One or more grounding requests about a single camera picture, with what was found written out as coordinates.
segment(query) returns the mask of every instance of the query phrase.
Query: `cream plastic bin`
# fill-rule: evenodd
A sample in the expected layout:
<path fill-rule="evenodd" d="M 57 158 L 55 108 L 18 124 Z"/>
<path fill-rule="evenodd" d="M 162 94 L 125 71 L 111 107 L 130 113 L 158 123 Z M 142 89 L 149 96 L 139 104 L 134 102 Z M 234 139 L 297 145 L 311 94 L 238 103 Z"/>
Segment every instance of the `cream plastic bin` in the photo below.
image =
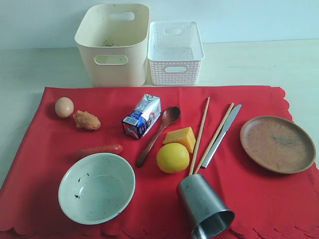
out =
<path fill-rule="evenodd" d="M 145 83 L 149 18 L 142 4 L 104 3 L 86 12 L 74 39 L 94 87 Z"/>
<path fill-rule="evenodd" d="M 155 21 L 150 24 L 148 59 L 152 82 L 158 86 L 197 83 L 204 52 L 193 21 Z"/>

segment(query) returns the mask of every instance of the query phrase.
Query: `wooden bowl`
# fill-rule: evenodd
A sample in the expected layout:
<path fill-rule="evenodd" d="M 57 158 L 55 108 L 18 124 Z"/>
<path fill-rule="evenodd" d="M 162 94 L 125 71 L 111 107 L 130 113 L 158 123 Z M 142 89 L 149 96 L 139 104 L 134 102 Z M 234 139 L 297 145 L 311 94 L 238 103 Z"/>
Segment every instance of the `wooden bowl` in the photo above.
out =
<path fill-rule="evenodd" d="M 278 173 L 302 172 L 316 158 L 316 148 L 309 135 L 292 121 L 281 117 L 250 119 L 240 130 L 240 141 L 256 163 Z"/>

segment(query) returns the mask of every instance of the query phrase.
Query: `chopsticks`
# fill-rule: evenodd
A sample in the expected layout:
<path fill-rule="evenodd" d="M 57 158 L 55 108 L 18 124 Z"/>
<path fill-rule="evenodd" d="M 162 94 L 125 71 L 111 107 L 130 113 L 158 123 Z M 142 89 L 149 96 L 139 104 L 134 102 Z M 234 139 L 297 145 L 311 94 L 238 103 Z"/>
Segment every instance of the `chopsticks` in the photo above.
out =
<path fill-rule="evenodd" d="M 228 108 L 228 110 L 227 110 L 227 112 L 226 112 L 226 114 L 225 114 L 223 120 L 222 120 L 221 123 L 219 124 L 219 126 L 218 126 L 218 128 L 217 128 L 217 130 L 216 130 L 216 132 L 215 132 L 215 134 L 214 134 L 214 136 L 213 136 L 213 138 L 211 139 L 211 141 L 210 141 L 208 147 L 206 148 L 206 151 L 204 152 L 204 154 L 203 154 L 203 156 L 202 156 L 202 158 L 201 158 L 201 160 L 200 160 L 200 162 L 199 162 L 199 164 L 198 164 L 196 170 L 194 171 L 194 174 L 195 174 L 195 173 L 198 173 L 198 171 L 199 171 L 199 169 L 200 169 L 200 167 L 201 167 L 201 165 L 202 165 L 202 163 L 203 163 L 205 157 L 207 156 L 207 154 L 208 154 L 210 148 L 212 147 L 212 145 L 214 144 L 214 142 L 215 142 L 215 140 L 216 140 L 216 138 L 217 138 L 217 136 L 218 136 L 220 130 L 222 129 L 222 127 L 223 127 L 225 121 L 227 120 L 227 117 L 228 117 L 228 115 L 230 114 L 230 112 L 231 112 L 231 110 L 233 109 L 233 107 L 234 107 L 234 103 L 231 103 L 231 105 L 229 106 L 229 108 Z"/>
<path fill-rule="evenodd" d="M 192 161 L 191 161 L 190 170 L 189 170 L 189 174 L 188 175 L 192 175 L 193 174 L 195 161 L 196 161 L 198 148 L 199 148 L 199 143 L 200 143 L 200 138 L 201 138 L 201 135 L 203 133 L 204 123 L 205 123 L 205 119 L 206 119 L 206 115 L 207 115 L 207 109 L 208 109 L 208 105 L 209 105 L 209 100 L 210 100 L 210 97 L 207 98 L 206 107 L 205 107 L 205 110 L 204 110 L 203 117 L 201 119 L 201 124 L 200 124 L 200 127 L 199 127 L 199 133 L 198 133 L 198 136 L 197 136 L 195 149 L 194 149 L 194 154 L 193 154 L 193 158 L 192 158 Z"/>

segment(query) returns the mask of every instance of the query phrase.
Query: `white bowl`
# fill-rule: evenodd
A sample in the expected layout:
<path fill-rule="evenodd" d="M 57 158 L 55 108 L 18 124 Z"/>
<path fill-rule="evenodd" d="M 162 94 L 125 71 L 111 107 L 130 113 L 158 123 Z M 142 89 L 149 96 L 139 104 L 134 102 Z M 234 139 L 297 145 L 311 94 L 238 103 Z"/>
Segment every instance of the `white bowl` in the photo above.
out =
<path fill-rule="evenodd" d="M 121 156 L 97 153 L 76 162 L 64 175 L 59 204 L 71 220 L 93 225 L 116 217 L 135 191 L 135 174 Z"/>

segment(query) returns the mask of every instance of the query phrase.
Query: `cheese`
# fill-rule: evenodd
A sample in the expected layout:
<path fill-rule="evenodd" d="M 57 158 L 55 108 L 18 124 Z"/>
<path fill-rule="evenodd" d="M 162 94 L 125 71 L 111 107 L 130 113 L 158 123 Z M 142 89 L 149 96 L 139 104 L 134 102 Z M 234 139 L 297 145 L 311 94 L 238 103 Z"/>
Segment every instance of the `cheese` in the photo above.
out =
<path fill-rule="evenodd" d="M 162 144 L 168 143 L 180 143 L 187 148 L 189 153 L 193 153 L 196 139 L 192 128 L 187 127 L 168 132 Z"/>

